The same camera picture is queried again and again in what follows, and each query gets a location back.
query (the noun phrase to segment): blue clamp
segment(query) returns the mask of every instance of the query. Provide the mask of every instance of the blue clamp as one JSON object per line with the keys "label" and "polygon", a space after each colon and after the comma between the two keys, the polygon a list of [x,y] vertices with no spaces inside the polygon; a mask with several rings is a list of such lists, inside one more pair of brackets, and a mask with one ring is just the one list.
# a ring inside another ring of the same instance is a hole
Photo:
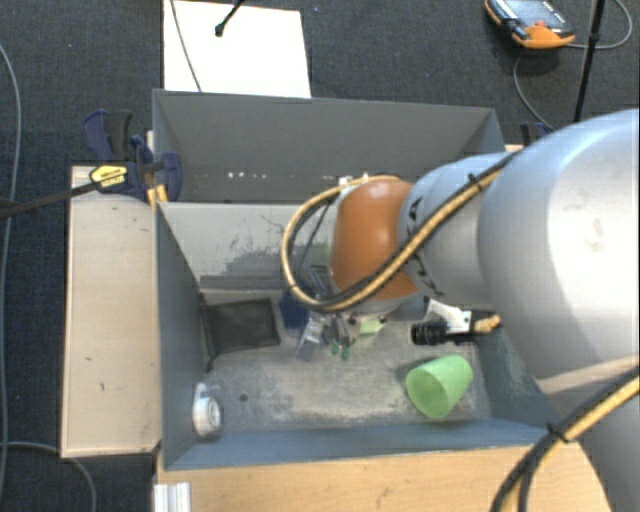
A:
{"label": "blue clamp", "polygon": [[123,194],[147,200],[152,184],[145,175],[153,173],[152,183],[165,185],[169,201],[177,201],[182,188],[182,165],[175,151],[165,152],[154,162],[153,152],[140,135],[129,138],[132,114],[128,111],[97,110],[82,123],[84,139],[101,162],[117,162],[127,169],[122,183],[98,188],[102,193]]}

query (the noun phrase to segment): black stand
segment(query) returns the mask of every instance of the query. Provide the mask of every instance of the black stand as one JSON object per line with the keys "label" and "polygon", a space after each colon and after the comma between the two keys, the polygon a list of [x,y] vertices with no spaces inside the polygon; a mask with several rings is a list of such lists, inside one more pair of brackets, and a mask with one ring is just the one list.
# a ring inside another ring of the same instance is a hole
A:
{"label": "black stand", "polygon": [[602,21],[602,14],[604,12],[605,0],[598,0],[596,2],[596,8],[593,11],[593,19],[591,20],[591,30],[589,32],[589,43],[587,45],[587,52],[584,57],[584,64],[582,66],[582,78],[580,79],[580,91],[578,92],[578,102],[576,104],[576,111],[573,116],[573,122],[577,123],[582,117],[582,106],[584,105],[584,97],[587,92],[587,84],[589,83],[589,73],[591,72],[591,62],[593,61],[593,54],[596,51],[596,44],[600,39],[600,22]]}
{"label": "black stand", "polygon": [[236,13],[236,11],[238,9],[240,9],[240,6],[244,2],[245,2],[245,0],[237,0],[236,1],[236,3],[233,6],[233,9],[231,9],[231,12],[229,14],[227,14],[227,17],[224,20],[222,20],[222,23],[220,23],[219,25],[216,26],[216,37],[222,37],[222,35],[224,34],[224,27],[229,22],[229,20],[233,17],[233,15]]}

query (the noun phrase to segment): gray box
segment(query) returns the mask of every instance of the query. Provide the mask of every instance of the gray box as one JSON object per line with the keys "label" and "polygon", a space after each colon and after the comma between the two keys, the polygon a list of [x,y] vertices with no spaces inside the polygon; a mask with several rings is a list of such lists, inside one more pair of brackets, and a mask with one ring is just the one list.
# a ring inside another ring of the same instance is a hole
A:
{"label": "gray box", "polygon": [[[156,216],[167,469],[529,444],[555,418],[500,332],[477,346],[419,347],[409,328],[422,304],[410,303],[381,333],[359,340],[350,361],[322,347],[304,362],[278,307],[279,241],[296,203],[343,175],[415,180],[469,154],[503,151],[492,110],[156,91],[154,141],[158,154],[177,150],[185,171],[180,201]],[[330,224],[313,258],[328,253]],[[208,368],[203,301],[270,303],[280,344],[219,355]],[[404,377],[451,352],[471,362],[476,378],[445,421],[431,421],[413,409]],[[214,441],[192,424],[199,382],[224,407]]]}

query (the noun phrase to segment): green plastic cup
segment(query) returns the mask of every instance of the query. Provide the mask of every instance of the green plastic cup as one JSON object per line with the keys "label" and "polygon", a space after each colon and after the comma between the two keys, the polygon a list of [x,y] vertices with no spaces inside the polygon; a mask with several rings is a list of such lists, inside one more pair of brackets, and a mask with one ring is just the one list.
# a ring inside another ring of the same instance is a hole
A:
{"label": "green plastic cup", "polygon": [[409,398],[418,410],[431,418],[442,418],[467,391],[473,370],[457,354],[424,363],[409,372],[406,379]]}

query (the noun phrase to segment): yellow cable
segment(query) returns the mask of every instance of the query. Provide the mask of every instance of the yellow cable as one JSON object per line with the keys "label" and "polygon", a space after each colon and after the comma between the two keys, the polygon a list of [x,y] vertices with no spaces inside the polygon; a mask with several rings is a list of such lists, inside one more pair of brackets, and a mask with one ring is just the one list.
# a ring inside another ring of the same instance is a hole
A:
{"label": "yellow cable", "polygon": [[489,334],[496,327],[500,325],[500,317],[498,315],[492,315],[488,318],[478,320],[473,324],[473,332],[475,334]]}
{"label": "yellow cable", "polygon": [[[422,243],[427,239],[427,237],[440,225],[444,222],[449,215],[451,215],[455,210],[469,202],[476,195],[478,195],[482,190],[488,187],[493,180],[498,176],[502,169],[496,169],[490,174],[483,176],[481,179],[478,179],[475,187],[469,187],[464,190],[460,195],[453,198],[451,201],[440,207],[439,210],[435,212],[435,214],[431,217],[431,219],[424,225],[422,228],[411,238],[409,243],[405,246],[405,248],[394,258],[394,260],[387,266],[387,268],[380,272],[375,279],[373,279],[367,286],[365,286],[362,290],[356,292],[351,297],[344,299],[341,302],[338,302],[332,306],[327,306],[323,308],[324,312],[330,313],[338,310],[342,310],[357,304],[367,296],[372,293],[375,293],[383,284],[385,284],[393,275],[400,269],[402,265],[404,265],[413,252],[422,245]],[[339,187],[335,187],[330,189],[322,194],[319,194],[305,203],[293,216],[289,224],[287,225],[285,232],[282,237],[282,246],[280,248],[280,261],[282,263],[282,269],[284,272],[285,279],[289,286],[289,289],[295,295],[298,300],[301,302],[310,305],[310,306],[319,306],[321,302],[317,301],[313,297],[310,297],[306,293],[304,293],[293,276],[293,272],[289,265],[288,255],[287,255],[287,246],[289,242],[289,236],[291,235],[291,231],[296,223],[300,220],[300,218],[314,205],[323,201],[324,199],[334,196],[337,193],[344,190],[344,188],[353,185],[359,185],[367,180],[374,179],[389,179],[389,176],[376,176],[371,178],[361,178],[358,180],[354,180],[346,185],[341,185]]]}
{"label": "yellow cable", "polygon": [[329,190],[322,192],[314,197],[312,197],[311,199],[309,199],[309,201],[307,201],[306,203],[304,203],[300,208],[298,208],[298,210],[296,211],[296,213],[293,215],[293,217],[291,218],[291,220],[289,221],[289,223],[287,224],[287,227],[284,230],[284,233],[282,235],[282,243],[280,245],[280,263],[282,264],[282,271],[284,273],[284,277],[287,281],[287,285],[289,286],[289,289],[291,290],[291,292],[298,297],[298,299],[300,299],[302,302],[312,305],[312,306],[316,306],[319,305],[320,302],[317,301],[315,298],[313,297],[309,297],[307,294],[305,294],[300,287],[298,286],[295,277],[293,275],[293,270],[291,269],[291,265],[289,263],[289,256],[287,254],[287,247],[289,245],[289,238],[291,237],[291,232],[293,231],[293,228],[295,227],[295,225],[298,223],[298,221],[303,217],[303,215],[305,213],[307,213],[311,208],[313,208],[316,204],[324,201],[325,199],[331,198],[331,197],[335,197],[338,194],[340,194],[343,190],[350,188],[350,187],[355,187],[358,185],[361,185],[363,183],[367,183],[370,181],[389,181],[389,180],[399,180],[399,178],[397,178],[396,176],[369,176],[369,177],[363,177],[363,178],[358,178],[355,180],[350,180],[347,183],[344,183],[342,185],[338,185],[337,187],[333,187],[330,188]]}
{"label": "yellow cable", "polygon": [[[617,391],[609,395],[608,398],[598,403],[591,409],[587,410],[583,415],[576,419],[563,433],[563,437],[567,441],[573,441],[580,437],[584,432],[593,427],[602,418],[613,412],[616,408],[640,393],[640,377],[631,379],[623,384]],[[542,459],[538,465],[538,470],[549,461],[552,455],[564,446],[564,440],[555,439],[549,449],[542,455]],[[514,509],[517,503],[517,496],[520,492],[520,484],[522,477],[518,478],[514,483],[511,491],[505,497],[501,511],[507,512]]]}

